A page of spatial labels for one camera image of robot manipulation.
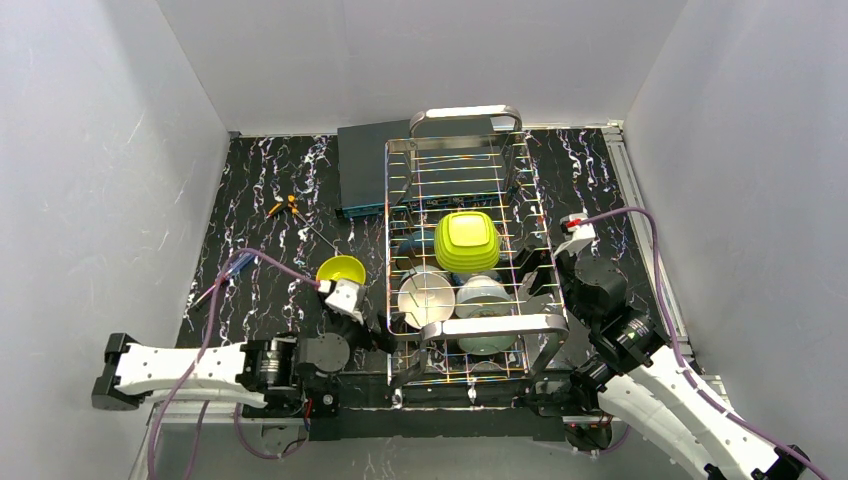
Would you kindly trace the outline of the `yellow rimmed bowl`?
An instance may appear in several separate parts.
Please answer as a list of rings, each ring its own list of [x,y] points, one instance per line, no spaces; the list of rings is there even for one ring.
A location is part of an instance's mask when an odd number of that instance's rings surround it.
[[[319,281],[351,280],[364,285],[367,280],[365,266],[360,260],[350,255],[336,255],[325,260],[316,272]]]

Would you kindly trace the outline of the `dark blue gold bowl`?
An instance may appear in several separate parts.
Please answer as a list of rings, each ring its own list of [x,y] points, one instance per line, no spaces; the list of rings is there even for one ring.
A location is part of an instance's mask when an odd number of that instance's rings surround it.
[[[435,258],[435,231],[432,229],[416,229],[401,237],[393,248],[392,263],[401,270],[412,269],[421,265],[437,264]]]

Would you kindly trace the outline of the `lime green square bowl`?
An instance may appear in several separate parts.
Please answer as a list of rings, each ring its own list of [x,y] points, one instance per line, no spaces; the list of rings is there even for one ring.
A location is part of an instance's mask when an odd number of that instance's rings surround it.
[[[500,237],[494,221],[481,211],[446,215],[435,229],[435,257],[442,267],[455,273],[493,268],[500,257]]]

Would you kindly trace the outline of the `beige cream bowl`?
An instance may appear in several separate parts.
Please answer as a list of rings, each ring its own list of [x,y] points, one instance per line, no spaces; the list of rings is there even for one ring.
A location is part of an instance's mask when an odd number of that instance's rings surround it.
[[[438,273],[415,273],[404,280],[397,293],[398,310],[414,329],[452,318],[456,296],[453,285]]]

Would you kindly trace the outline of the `light green bowl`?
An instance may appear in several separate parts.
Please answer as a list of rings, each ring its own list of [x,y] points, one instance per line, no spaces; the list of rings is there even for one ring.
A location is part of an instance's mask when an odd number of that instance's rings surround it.
[[[517,339],[517,335],[464,337],[457,340],[457,345],[468,354],[490,356],[509,350]]]

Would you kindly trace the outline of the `steel wire dish rack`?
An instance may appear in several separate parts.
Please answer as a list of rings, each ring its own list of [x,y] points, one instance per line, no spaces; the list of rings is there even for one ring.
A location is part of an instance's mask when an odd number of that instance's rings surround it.
[[[395,392],[541,381],[569,325],[519,111],[415,114],[384,147],[387,326]]]

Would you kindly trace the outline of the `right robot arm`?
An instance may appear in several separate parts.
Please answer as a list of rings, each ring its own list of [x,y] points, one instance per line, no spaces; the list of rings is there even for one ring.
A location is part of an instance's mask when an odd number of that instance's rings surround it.
[[[682,358],[664,326],[625,300],[627,282],[610,263],[580,258],[573,242],[551,258],[566,304],[588,327],[595,353],[558,388],[534,386],[527,404],[617,417],[694,479],[798,479],[810,470],[798,446],[745,427]]]

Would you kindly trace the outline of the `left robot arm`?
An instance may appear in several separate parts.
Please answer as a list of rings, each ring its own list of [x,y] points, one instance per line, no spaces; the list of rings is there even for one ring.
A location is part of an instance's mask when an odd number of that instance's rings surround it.
[[[384,313],[379,329],[338,314],[328,331],[306,337],[289,331],[227,346],[163,348],[113,333],[95,379],[93,408],[132,411],[146,400],[225,401],[271,416],[294,415],[307,405],[320,415],[338,405],[339,375],[354,353],[391,353],[397,346]]]

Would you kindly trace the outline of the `pale white ribbed bowl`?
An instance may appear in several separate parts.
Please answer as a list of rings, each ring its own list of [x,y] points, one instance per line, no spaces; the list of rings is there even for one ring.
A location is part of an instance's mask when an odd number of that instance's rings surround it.
[[[505,316],[511,313],[513,304],[500,282],[476,275],[457,290],[455,314],[459,318]]]

